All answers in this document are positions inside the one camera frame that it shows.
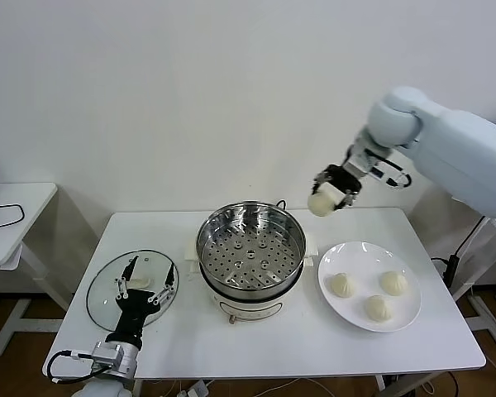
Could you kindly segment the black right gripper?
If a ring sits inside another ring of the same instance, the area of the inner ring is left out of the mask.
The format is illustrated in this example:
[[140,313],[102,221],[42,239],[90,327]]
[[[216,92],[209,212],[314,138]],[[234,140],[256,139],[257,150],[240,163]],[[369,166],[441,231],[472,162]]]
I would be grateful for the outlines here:
[[360,181],[339,165],[329,165],[313,180],[312,195],[316,194],[323,184],[330,184],[344,194],[334,209],[343,209],[353,205],[356,195],[361,191]]

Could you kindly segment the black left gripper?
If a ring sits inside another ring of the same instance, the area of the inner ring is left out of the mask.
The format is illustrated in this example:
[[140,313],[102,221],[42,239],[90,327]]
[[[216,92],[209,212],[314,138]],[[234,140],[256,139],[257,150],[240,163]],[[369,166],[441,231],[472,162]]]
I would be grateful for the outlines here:
[[116,328],[106,337],[106,342],[125,342],[134,347],[142,346],[142,333],[146,318],[158,312],[158,305],[174,297],[174,264],[169,268],[165,282],[157,293],[141,289],[127,290],[138,256],[134,256],[124,268],[121,276],[115,280],[117,286],[116,302],[122,311]]

